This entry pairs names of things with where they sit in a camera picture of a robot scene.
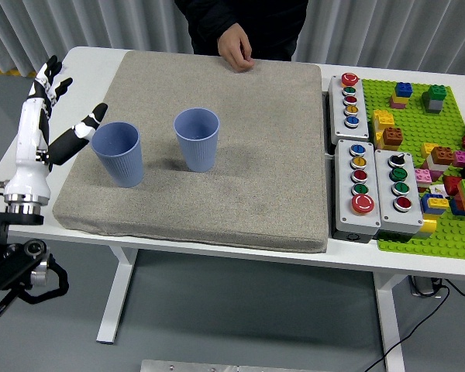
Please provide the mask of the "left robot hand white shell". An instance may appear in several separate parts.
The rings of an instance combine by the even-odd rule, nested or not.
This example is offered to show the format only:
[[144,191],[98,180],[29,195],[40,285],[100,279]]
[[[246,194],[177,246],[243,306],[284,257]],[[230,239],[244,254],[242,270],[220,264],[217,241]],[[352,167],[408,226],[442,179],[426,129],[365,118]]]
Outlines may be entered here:
[[22,105],[16,141],[16,172],[5,186],[5,200],[46,205],[50,200],[47,177],[54,165],[62,165],[92,140],[108,106],[97,105],[81,122],[69,128],[52,143],[49,121],[53,107],[67,93],[72,80],[55,84],[62,63],[53,55],[34,78],[28,97]]

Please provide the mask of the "person's right hand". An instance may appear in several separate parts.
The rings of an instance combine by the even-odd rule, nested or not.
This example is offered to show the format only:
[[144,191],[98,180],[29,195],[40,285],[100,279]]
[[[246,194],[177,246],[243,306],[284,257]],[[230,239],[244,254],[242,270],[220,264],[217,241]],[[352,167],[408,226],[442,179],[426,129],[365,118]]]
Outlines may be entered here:
[[235,72],[246,72],[253,68],[252,47],[240,24],[231,25],[217,40],[219,55]]

